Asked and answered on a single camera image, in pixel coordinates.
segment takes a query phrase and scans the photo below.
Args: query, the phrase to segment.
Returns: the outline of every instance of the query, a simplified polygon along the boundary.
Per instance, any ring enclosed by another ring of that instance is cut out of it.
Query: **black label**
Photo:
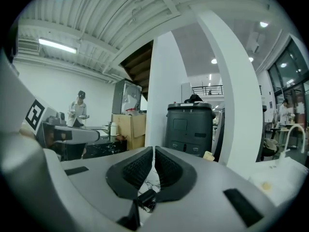
[[[34,130],[36,130],[44,110],[45,108],[43,107],[43,105],[37,100],[35,100],[30,107],[26,115],[26,121]]]

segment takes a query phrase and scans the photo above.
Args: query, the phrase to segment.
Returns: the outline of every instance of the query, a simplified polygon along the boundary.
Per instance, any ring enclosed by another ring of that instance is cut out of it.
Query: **white bottle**
[[[116,136],[117,135],[117,124],[113,122],[111,124],[111,136]]]

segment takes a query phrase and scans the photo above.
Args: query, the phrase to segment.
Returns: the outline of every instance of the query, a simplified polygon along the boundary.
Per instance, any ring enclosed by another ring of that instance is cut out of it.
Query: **air vent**
[[[38,52],[40,48],[40,44],[31,41],[18,41],[18,49],[26,50],[31,52]]]
[[[258,32],[252,32],[249,36],[246,49],[252,51],[253,53],[257,53],[259,51],[260,46],[262,46],[265,42],[265,35],[260,34]]]

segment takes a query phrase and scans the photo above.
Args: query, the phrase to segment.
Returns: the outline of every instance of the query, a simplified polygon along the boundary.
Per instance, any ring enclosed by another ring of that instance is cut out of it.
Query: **fluorescent light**
[[[288,81],[286,84],[290,84],[290,83],[292,83],[294,80],[293,79],[291,79],[290,81]]]
[[[266,28],[268,26],[268,23],[266,22],[260,22],[261,27]]]
[[[65,45],[50,41],[50,40],[39,39],[39,43],[47,45],[47,46],[51,46],[54,48],[58,48],[58,49],[61,49],[67,52],[76,53],[76,48],[68,47],[68,46],[65,46]]]

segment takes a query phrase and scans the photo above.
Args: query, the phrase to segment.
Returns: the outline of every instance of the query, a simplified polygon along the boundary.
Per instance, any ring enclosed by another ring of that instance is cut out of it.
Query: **white shirt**
[[[80,122],[81,124],[83,123],[83,120],[81,118],[79,118],[79,116],[81,115],[87,115],[87,106],[86,103],[82,103],[81,105],[77,104],[77,101],[72,102],[69,105],[69,111],[68,114],[71,113],[71,111],[75,111],[75,117],[70,117],[68,118],[68,126],[73,126],[75,120],[77,119],[78,122]]]
[[[285,125],[289,123],[288,114],[289,114],[288,109],[282,104],[279,108],[280,124]]]

